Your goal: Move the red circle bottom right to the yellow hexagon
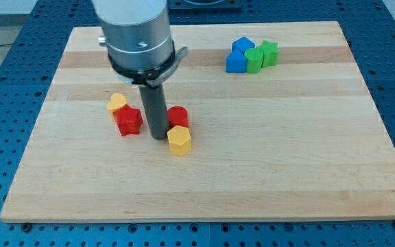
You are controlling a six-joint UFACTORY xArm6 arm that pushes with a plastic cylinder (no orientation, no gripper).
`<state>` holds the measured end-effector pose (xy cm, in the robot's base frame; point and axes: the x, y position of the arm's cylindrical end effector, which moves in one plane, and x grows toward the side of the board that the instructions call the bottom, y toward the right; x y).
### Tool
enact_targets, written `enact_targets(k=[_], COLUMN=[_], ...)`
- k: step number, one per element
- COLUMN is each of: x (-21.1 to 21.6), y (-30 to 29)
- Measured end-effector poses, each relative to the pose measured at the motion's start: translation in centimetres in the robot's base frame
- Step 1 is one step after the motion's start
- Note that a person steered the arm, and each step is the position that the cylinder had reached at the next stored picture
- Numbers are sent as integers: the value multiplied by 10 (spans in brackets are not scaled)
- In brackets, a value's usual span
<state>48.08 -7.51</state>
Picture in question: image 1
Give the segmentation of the black clamp ring mount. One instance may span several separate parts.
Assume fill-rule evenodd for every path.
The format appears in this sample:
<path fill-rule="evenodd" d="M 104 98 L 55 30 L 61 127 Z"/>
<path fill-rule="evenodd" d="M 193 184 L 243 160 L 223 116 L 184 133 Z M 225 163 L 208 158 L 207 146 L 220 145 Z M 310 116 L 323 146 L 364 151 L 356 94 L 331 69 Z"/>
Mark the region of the black clamp ring mount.
<path fill-rule="evenodd" d="M 124 69 L 112 59 L 111 55 L 108 55 L 108 59 L 116 76 L 125 83 L 155 88 L 175 73 L 187 54 L 188 47 L 181 47 L 178 51 L 174 51 L 163 64 L 145 71 Z"/>

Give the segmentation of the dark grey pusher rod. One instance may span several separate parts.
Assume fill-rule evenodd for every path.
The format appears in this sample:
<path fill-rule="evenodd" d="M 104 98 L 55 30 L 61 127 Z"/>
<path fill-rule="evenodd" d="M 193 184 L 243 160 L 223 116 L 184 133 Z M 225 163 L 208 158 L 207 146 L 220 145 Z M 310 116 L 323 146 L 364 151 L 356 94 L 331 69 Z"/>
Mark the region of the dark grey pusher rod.
<path fill-rule="evenodd" d="M 159 85 L 154 88 L 141 86 L 139 92 L 152 138 L 156 140 L 166 139 L 169 120 L 163 86 Z"/>

